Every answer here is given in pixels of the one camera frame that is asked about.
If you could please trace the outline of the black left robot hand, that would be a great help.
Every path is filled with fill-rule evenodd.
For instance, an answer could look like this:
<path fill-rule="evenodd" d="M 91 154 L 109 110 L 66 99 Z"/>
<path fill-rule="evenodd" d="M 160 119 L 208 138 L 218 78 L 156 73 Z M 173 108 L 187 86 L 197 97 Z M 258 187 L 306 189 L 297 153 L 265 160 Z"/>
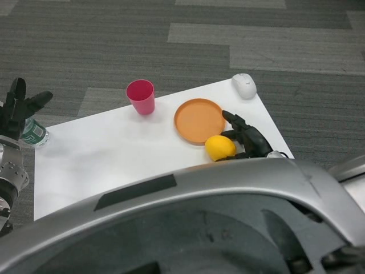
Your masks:
<path fill-rule="evenodd" d="M 1 135 L 18 141 L 25 128 L 26 119 L 40 111 L 53 96 L 52 92 L 44 91 L 27 98 L 25 80 L 15 78 L 6 101 L 1 106 Z"/>

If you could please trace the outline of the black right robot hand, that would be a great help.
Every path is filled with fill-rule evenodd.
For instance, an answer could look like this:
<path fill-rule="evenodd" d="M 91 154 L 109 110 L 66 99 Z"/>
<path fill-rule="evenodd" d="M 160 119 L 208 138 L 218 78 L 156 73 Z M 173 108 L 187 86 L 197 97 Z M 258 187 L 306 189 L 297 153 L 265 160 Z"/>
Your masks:
<path fill-rule="evenodd" d="M 245 119 L 226 110 L 222 111 L 222 116 L 231 125 L 232 129 L 224 131 L 220 135 L 237 141 L 244 146 L 245 151 L 233 156 L 222 156 L 216 161 L 264 158 L 274 151 L 266 138 L 255 127 L 246 124 Z"/>

